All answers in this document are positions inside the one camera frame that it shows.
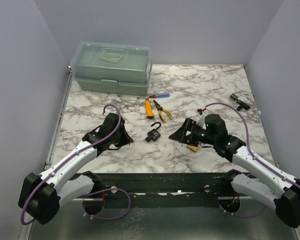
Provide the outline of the brass padlock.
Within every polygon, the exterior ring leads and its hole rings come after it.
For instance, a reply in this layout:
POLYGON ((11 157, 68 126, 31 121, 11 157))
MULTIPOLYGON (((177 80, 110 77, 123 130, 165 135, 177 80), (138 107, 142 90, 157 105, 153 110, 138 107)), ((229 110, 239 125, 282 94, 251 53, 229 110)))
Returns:
POLYGON ((199 150, 199 147, 200 145, 196 145, 196 146, 193 146, 193 145, 187 145, 186 148, 191 150, 192 152, 196 153, 198 150, 199 150))

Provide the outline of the black padlock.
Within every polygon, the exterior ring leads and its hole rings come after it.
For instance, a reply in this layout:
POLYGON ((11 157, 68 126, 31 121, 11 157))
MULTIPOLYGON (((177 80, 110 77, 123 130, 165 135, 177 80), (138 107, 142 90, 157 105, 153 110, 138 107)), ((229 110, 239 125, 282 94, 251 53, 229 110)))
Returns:
POLYGON ((152 142, 156 142, 161 137, 161 134, 158 132, 158 129, 162 126, 162 124, 157 121, 151 124, 150 126, 153 127, 154 125, 158 126, 147 133, 147 137, 150 137, 152 142))

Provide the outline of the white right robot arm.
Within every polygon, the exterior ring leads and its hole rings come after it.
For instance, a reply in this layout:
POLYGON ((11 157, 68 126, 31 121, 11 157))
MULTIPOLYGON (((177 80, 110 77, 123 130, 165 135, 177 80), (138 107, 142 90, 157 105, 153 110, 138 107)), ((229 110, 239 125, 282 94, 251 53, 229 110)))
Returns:
POLYGON ((256 177, 251 179, 236 171, 220 183, 224 195, 237 192, 249 196, 274 210, 287 226, 300 226, 300 178, 270 164, 253 152, 247 142, 229 134, 225 121, 218 114, 209 114, 199 121, 186 118, 169 139, 194 147, 199 144, 212 146, 220 157, 256 177))

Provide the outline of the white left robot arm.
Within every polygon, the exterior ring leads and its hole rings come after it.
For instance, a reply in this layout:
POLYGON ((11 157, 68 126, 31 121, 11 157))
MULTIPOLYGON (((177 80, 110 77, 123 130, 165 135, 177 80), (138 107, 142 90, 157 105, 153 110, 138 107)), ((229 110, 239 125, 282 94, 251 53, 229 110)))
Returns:
POLYGON ((109 113, 100 126, 87 132, 74 150, 56 165, 40 174, 31 172, 25 177, 18 200, 21 223, 28 225, 38 221, 44 225, 54 218, 62 205, 78 197, 94 198, 104 192, 119 191, 114 184, 106 186, 91 172, 79 177, 74 175, 111 146, 120 149, 132 142, 121 115, 109 113))

